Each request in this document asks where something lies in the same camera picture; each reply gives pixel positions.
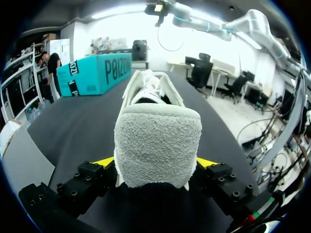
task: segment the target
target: black office chair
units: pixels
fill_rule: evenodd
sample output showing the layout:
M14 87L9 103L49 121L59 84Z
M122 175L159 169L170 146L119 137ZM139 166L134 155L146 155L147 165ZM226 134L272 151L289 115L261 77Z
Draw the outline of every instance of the black office chair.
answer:
M235 100L239 102L237 99L237 96L240 94L242 87L245 85L247 82L247 77L240 75L232 85L225 84L225 87L228 88L228 90L223 93L223 98L225 96L229 96L230 98L233 99L233 103L235 104Z
M187 81L194 86L198 92L204 94L206 98L207 94L198 88L206 87L212 68L213 63L205 60L196 60L191 73L191 78L187 78Z
M199 53L199 58L201 59L201 60L204 60L204 61L210 61L210 55L208 55L208 54L206 54L206 53Z

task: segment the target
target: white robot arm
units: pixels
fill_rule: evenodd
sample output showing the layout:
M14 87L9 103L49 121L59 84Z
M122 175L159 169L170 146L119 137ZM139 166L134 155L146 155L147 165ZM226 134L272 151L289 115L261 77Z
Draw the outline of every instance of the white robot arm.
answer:
M192 28L199 31L213 34L223 40L230 41L232 34L237 32L249 33L250 37L267 48L276 60L276 64L293 74L299 76L300 82L295 89L295 103L289 121L280 137L269 149L257 167L265 167L279 153L286 141L292 134L294 128L301 118L302 109L305 103L307 84L311 83L310 75L307 73L306 64L302 54L301 63L291 58L290 54L271 34L267 17L258 10L249 10L246 15L232 22L212 22L204 19L198 20L192 15L192 9L174 0L159 1L157 4L148 5L145 13L159 16L160 20L156 26L160 26L168 13L174 15L173 24L177 27Z

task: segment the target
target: black shirt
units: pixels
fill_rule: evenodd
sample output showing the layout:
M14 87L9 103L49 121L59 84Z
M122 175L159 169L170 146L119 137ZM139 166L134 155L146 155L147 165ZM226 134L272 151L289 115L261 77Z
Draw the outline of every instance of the black shirt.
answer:
M57 68L57 61L60 60L58 54L55 52L50 56L49 62L48 62L48 71L49 74L53 73L53 76L56 77L56 68Z

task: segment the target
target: teal box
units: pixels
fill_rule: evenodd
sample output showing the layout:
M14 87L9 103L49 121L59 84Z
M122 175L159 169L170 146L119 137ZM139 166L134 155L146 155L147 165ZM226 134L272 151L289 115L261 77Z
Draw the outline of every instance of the teal box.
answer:
M56 71L63 97L102 95L132 75L132 54L90 56Z

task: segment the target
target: black table surface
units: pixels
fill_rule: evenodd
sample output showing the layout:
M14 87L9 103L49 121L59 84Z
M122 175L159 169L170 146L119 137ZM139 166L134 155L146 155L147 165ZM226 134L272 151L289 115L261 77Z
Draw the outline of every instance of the black table surface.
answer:
M203 129L198 157L229 164L237 177L242 182L253 184L255 193L258 193L251 168L225 123L184 77L173 73L168 75L185 106L201 115ZM56 166L49 184L51 188L55 190L57 183L71 179L77 166L84 161L95 162L113 156L114 126L128 81L122 81L102 96L60 98L28 128L38 148ZM130 232L129 228L134 223L142 226L139 221L142 215L144 221L150 222L146 224L159 226L161 223L154 216L146 220L146 209L139 212L138 203L126 197L128 188L124 186L109 190L104 198L97 198L79 219L105 232ZM232 219L222 213L213 199L193 192L187 198L188 204L191 203L191 207L186 206L189 210L164 210L166 218L174 216L170 221L172 227L176 215L182 215L178 222L199 226L194 228L195 231L226 231Z

